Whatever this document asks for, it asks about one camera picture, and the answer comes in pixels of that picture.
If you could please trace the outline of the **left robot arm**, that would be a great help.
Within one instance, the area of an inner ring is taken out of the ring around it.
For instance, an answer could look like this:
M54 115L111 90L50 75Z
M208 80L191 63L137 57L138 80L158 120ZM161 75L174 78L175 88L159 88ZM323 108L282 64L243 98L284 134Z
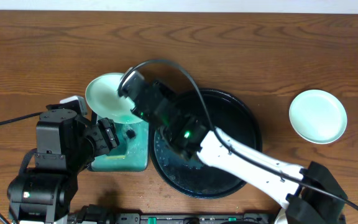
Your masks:
M112 121L103 118L91 124L69 109L43 112L36 137L36 149L26 154L7 188L13 223L55 223L65 218L78 190L78 174L119 145Z

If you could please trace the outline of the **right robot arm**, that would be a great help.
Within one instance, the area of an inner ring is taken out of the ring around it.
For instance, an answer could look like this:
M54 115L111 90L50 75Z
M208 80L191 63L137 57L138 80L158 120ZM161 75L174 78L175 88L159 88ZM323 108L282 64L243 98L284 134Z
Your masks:
M185 160L197 159L213 170L257 187L284 211L287 223L342 223L347 195L328 169L278 161L262 152L253 114L209 90L176 94L159 82L130 84L121 95L132 112L148 122L166 147Z

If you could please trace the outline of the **mint plate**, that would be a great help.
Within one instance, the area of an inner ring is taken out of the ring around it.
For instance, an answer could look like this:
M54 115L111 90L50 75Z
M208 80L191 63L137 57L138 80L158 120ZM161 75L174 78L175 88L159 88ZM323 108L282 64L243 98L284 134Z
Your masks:
M88 106L101 118L108 118L115 123L134 124L142 120L132 114L134 102L118 96L118 86L123 73L107 73L95 78L86 87L85 98Z
M290 104L289 120L303 139L315 144L337 141L347 128L347 113L343 104L323 90L306 90Z

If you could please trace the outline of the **green yellow sponge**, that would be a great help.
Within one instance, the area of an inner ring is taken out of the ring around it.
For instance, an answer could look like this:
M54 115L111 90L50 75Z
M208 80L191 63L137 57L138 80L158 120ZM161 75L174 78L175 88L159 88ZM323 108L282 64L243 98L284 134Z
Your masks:
M110 160L113 160L113 159L125 159L126 158L126 155L107 155L106 156L106 159L110 159Z

